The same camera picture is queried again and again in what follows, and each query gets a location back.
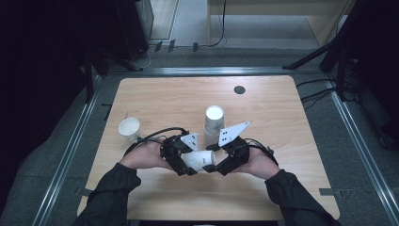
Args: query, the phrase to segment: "white plastic part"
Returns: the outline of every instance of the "white plastic part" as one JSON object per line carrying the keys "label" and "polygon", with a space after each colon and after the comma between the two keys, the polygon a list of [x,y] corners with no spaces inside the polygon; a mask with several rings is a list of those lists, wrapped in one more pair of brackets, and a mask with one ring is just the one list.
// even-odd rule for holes
{"label": "white plastic part", "polygon": [[193,151],[198,151],[198,135],[197,133],[195,134],[189,134],[184,137],[180,137],[180,140],[187,145],[191,150]]}
{"label": "white plastic part", "polygon": [[219,135],[219,147],[222,147],[233,140],[235,140],[244,130],[249,126],[249,121],[243,122],[241,124],[236,124],[234,126],[221,129]]}

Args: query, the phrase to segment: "table surface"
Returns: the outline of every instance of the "table surface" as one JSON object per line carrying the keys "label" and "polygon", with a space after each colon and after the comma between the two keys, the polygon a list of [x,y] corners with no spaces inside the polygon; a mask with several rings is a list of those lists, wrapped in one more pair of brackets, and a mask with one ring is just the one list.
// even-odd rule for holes
{"label": "table surface", "polygon": [[[236,94],[237,86],[246,92]],[[123,119],[139,119],[143,137],[169,127],[198,133],[199,149],[204,150],[203,123],[210,105],[223,107],[227,127],[249,121],[240,137],[270,146],[279,166],[294,173],[333,217],[339,217],[335,198],[320,195],[319,188],[330,188],[330,184],[294,80],[287,75],[122,80],[86,188],[94,189],[130,146],[118,132]],[[217,152],[216,163],[225,157],[223,151]],[[249,174],[231,173],[224,177],[202,171],[179,177],[167,169],[140,169],[137,174],[142,184],[130,193],[128,219],[282,219],[279,207],[268,198],[264,180]],[[78,214],[86,202],[83,197]]]}

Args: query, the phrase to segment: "circular hole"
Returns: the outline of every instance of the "circular hole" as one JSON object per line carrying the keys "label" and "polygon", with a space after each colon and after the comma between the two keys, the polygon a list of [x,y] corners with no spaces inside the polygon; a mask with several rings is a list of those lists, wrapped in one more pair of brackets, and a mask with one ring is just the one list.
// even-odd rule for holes
{"label": "circular hole", "polygon": [[243,94],[244,92],[246,92],[246,89],[244,87],[241,86],[236,86],[234,88],[234,92],[237,94]]}

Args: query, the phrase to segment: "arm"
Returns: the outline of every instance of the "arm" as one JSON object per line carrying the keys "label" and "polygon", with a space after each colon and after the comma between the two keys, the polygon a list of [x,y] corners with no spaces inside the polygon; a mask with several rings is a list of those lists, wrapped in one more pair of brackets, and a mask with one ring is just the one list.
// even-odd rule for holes
{"label": "arm", "polygon": [[251,148],[248,162],[234,172],[246,172],[265,179],[267,193],[279,205],[286,225],[341,225],[299,183],[258,149]]}
{"label": "arm", "polygon": [[140,185],[137,169],[166,168],[160,144],[140,144],[106,173],[88,197],[88,204],[73,225],[125,225],[129,193]]}

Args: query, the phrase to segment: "white cup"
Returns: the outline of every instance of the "white cup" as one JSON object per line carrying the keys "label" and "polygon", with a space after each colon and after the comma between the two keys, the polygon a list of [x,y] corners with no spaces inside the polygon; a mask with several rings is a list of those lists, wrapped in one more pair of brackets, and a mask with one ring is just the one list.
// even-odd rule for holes
{"label": "white cup", "polygon": [[203,136],[204,136],[205,146],[209,146],[211,144],[217,144],[219,142],[219,134],[211,135],[205,130],[205,127],[203,128]]}
{"label": "white cup", "polygon": [[120,122],[120,134],[131,142],[136,142],[140,136],[140,121],[136,118],[127,118]]}
{"label": "white cup", "polygon": [[218,105],[209,106],[205,112],[204,130],[210,135],[218,135],[224,129],[224,111]]}
{"label": "white cup", "polygon": [[215,164],[215,153],[213,151],[184,153],[183,161],[189,168],[201,171],[203,167]]}

